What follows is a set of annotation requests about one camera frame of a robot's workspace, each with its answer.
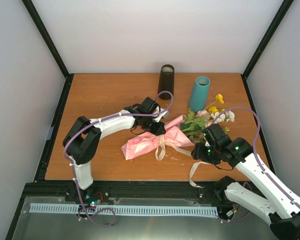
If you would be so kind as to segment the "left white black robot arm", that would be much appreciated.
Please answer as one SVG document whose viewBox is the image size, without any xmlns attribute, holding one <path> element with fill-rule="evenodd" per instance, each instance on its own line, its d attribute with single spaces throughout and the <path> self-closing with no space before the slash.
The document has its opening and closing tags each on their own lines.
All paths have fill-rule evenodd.
<svg viewBox="0 0 300 240">
<path fill-rule="evenodd" d="M 121 111 L 102 118 L 77 118 L 65 136 L 62 145 L 63 156 L 70 161 L 74 181 L 78 188 L 76 195 L 82 201 L 93 198 L 94 188 L 91 160 L 97 152 L 100 140 L 122 130 L 141 127 L 142 130 L 155 136 L 166 133 L 165 124 L 161 119 L 169 115 L 169 110 L 150 97 L 141 104 L 127 106 Z"/>
</svg>

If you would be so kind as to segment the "artificial flower bunch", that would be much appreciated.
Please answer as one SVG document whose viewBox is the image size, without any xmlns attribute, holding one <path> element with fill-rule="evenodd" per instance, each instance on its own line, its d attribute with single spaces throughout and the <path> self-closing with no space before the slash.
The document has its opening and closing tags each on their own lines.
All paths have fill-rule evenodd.
<svg viewBox="0 0 300 240">
<path fill-rule="evenodd" d="M 179 124 L 181 131 L 189 138 L 192 143 L 204 143 L 206 141 L 203 129 L 209 127 L 216 119 L 216 124 L 235 121 L 235 113 L 231 110 L 223 112 L 224 108 L 218 108 L 215 104 L 224 104 L 223 95 L 218 93 L 215 101 L 203 110 L 194 112 L 188 110 L 188 114 L 183 115 L 183 121 Z"/>
</svg>

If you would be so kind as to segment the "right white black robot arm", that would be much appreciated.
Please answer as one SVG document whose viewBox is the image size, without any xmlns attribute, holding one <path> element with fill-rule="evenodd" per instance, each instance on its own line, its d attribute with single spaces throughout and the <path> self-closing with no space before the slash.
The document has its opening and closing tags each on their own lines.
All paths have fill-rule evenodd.
<svg viewBox="0 0 300 240">
<path fill-rule="evenodd" d="M 202 133 L 206 142 L 196 143 L 190 153 L 196 163 L 215 167 L 221 162 L 228 163 L 231 169 L 243 173 L 262 194 L 225 176 L 214 185 L 215 198 L 221 203 L 237 203 L 257 215 L 279 240 L 298 240 L 300 197 L 285 186 L 245 139 L 231 140 L 218 124 L 210 125 Z"/>
</svg>

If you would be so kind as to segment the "pink bouquet wrapping paper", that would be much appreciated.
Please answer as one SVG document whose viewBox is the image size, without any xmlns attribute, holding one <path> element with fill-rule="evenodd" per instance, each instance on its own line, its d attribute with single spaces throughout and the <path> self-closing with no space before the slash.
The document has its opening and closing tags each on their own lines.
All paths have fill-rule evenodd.
<svg viewBox="0 0 300 240">
<path fill-rule="evenodd" d="M 126 160 L 132 160 L 151 151 L 155 151 L 156 160 L 161 161 L 166 155 L 166 146 L 172 147 L 177 152 L 189 156 L 191 153 L 185 150 L 184 147 L 193 147 L 194 144 L 179 128 L 182 122 L 183 116 L 180 115 L 165 124 L 166 133 L 163 135 L 156 136 L 145 132 L 128 140 L 121 147 L 124 158 Z"/>
</svg>

